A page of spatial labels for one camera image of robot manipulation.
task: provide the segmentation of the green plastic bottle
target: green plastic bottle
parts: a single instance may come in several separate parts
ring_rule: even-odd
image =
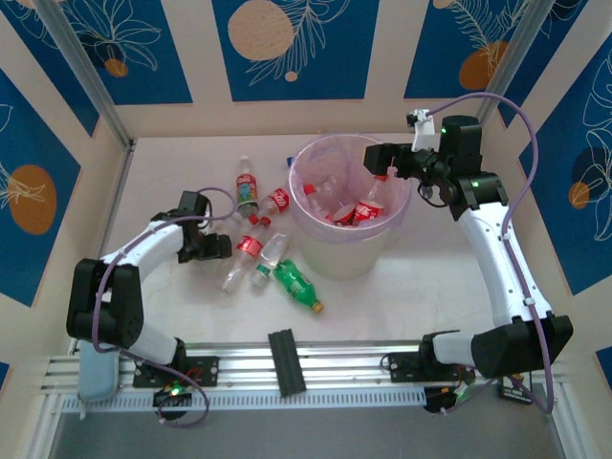
[[[310,310],[319,314],[323,310],[323,303],[317,299],[315,286],[308,277],[302,274],[295,263],[285,260],[278,263],[273,271],[274,277],[287,290],[287,293],[298,303],[305,304]]]

